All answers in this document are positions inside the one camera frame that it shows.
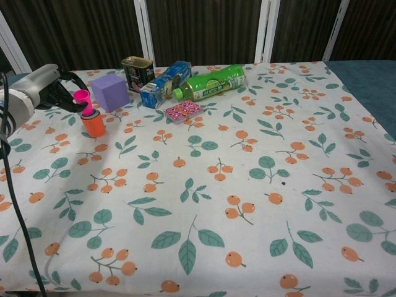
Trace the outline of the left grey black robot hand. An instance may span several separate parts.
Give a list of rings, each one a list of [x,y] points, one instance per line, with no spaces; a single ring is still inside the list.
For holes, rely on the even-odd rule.
[[[63,80],[72,82],[81,90],[87,89],[77,74],[64,71],[55,64],[46,64],[11,85],[9,112],[24,120],[28,120],[35,109],[47,110],[54,106],[71,113],[82,112],[88,103],[74,102],[74,97],[61,83]]]

